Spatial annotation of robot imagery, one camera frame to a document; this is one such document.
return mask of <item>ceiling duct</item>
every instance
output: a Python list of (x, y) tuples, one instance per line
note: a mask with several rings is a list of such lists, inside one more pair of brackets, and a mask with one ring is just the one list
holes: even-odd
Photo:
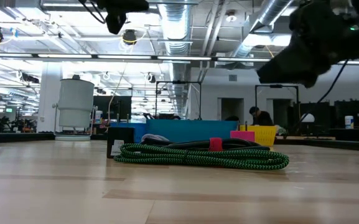
[(247, 38), (251, 33), (272, 33), (273, 24), (293, 0), (265, 0), (261, 10), (245, 21), (245, 39), (232, 53), (231, 57), (247, 57), (254, 45), (250, 45)]
[[(160, 4), (158, 5), (162, 17), (162, 33), (168, 40), (189, 40), (191, 6), (186, 4)], [(188, 42), (166, 42), (167, 54), (171, 56), (188, 55), (190, 45)], [(188, 81), (190, 78), (190, 64), (171, 63), (171, 81)], [(181, 86), (173, 85), (173, 92), (177, 103), (178, 113), (184, 113), (185, 100)]]

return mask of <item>yellow basket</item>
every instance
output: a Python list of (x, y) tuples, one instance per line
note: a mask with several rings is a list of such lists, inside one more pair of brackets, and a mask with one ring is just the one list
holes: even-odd
[[(240, 131), (245, 131), (246, 126), (240, 125)], [(275, 126), (248, 126), (247, 131), (254, 131), (255, 142), (262, 146), (273, 146), (276, 136)]]

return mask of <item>white label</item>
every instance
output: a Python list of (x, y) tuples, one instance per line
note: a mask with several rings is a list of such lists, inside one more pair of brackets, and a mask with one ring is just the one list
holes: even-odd
[(114, 144), (111, 146), (111, 156), (118, 156), (121, 154), (121, 151), (119, 150), (120, 147), (124, 144), (124, 140), (114, 140)]

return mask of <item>pink box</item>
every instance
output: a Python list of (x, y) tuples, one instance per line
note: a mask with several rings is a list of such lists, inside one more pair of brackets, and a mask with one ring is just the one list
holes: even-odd
[(230, 137), (255, 142), (254, 131), (230, 131)]

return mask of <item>wooden floor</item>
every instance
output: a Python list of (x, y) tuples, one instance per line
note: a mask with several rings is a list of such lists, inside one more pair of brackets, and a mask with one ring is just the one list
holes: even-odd
[(0, 223), (359, 224), (359, 152), (275, 146), (278, 171), (120, 164), (106, 141), (0, 144)]

